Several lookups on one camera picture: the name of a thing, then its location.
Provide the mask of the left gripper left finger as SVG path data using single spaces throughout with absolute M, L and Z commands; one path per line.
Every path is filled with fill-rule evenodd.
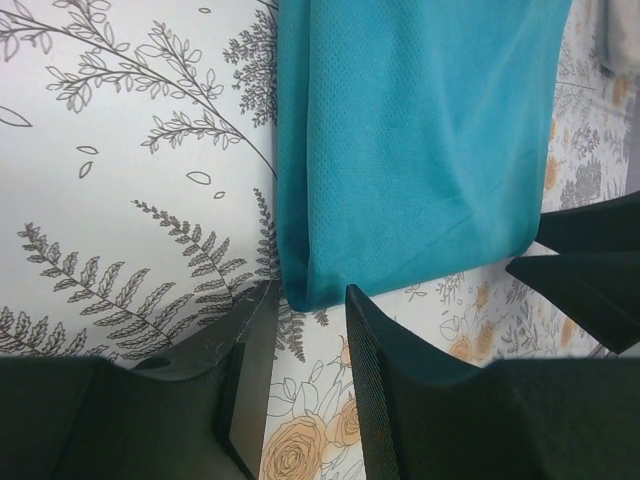
M 131 369 L 101 357 L 1 361 L 5 479 L 255 479 L 279 285 Z

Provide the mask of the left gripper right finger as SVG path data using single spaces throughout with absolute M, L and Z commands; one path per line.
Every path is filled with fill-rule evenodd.
M 370 479 L 635 479 L 639 362 L 498 360 L 476 367 L 345 295 Z

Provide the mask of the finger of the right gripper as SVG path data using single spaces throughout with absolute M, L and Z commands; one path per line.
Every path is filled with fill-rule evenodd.
M 639 342 L 637 251 L 518 257 L 506 271 L 610 351 Z
M 639 193 L 543 213 L 537 242 L 557 253 L 639 250 Z

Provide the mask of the teal blue t shirt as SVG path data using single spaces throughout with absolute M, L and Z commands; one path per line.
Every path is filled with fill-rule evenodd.
M 524 253 L 541 215 L 567 1 L 284 1 L 284 293 L 398 290 Z

